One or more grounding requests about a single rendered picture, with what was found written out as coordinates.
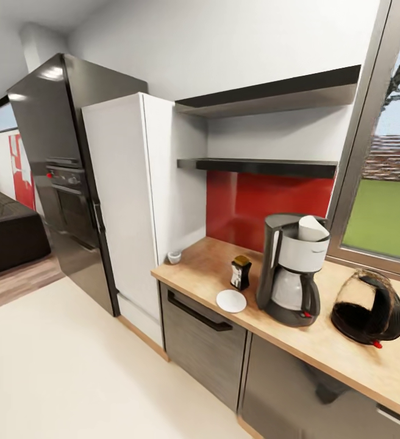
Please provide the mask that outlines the coffee cup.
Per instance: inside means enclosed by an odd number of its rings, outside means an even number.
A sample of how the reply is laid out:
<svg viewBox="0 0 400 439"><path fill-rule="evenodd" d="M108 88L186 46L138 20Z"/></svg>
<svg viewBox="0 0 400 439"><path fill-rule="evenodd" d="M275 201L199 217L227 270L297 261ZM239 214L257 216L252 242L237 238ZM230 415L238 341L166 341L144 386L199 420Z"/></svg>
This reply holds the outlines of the coffee cup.
<svg viewBox="0 0 400 439"><path fill-rule="evenodd" d="M181 252L180 252L180 251L171 251L171 252L168 253L168 258L169 258L169 261L170 261L173 265L175 265L175 264L177 264L178 262L180 262L180 259L181 259Z"/></svg>

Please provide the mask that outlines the paper coffee filter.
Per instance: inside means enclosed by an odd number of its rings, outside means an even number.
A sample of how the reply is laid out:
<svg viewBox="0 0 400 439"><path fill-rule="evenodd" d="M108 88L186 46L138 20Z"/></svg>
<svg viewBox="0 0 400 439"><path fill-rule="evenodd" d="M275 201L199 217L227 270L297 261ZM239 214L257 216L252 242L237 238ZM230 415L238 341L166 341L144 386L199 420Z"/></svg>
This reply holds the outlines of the paper coffee filter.
<svg viewBox="0 0 400 439"><path fill-rule="evenodd" d="M313 215L303 216L299 220L298 241L314 242L329 235L327 229L319 224Z"/></svg>

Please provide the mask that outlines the electric kettle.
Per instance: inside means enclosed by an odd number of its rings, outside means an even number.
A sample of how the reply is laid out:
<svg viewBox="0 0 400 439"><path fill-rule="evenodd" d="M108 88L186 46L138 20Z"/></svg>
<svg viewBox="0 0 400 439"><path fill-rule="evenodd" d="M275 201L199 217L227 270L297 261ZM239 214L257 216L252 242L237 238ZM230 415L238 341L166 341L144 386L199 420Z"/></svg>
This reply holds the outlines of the electric kettle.
<svg viewBox="0 0 400 439"><path fill-rule="evenodd" d="M380 349L381 341L400 337L400 297L386 275L358 268L338 292L330 318L348 338Z"/></svg>

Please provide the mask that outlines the bottle of coffee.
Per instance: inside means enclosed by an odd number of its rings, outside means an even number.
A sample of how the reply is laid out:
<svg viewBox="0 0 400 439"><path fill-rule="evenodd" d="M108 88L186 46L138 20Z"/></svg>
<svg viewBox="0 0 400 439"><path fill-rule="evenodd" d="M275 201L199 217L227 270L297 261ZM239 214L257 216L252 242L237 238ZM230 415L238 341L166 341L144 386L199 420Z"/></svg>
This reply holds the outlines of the bottle of coffee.
<svg viewBox="0 0 400 439"><path fill-rule="evenodd" d="M235 287L238 291L242 291L245 288L249 287L249 279L248 274L251 269L252 263L249 261L249 258L240 255L234 258L234 261L231 262L233 269L233 276L230 281L230 284Z"/></svg>

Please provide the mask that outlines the saucer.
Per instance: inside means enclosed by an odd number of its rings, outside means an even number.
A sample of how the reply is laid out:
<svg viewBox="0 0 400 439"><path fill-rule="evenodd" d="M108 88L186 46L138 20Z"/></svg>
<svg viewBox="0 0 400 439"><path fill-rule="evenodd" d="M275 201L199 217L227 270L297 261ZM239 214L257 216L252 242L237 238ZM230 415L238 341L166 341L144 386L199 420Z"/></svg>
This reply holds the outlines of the saucer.
<svg viewBox="0 0 400 439"><path fill-rule="evenodd" d="M223 310L231 313L242 311L247 304L245 297L238 291L225 290L218 294L216 301Z"/></svg>

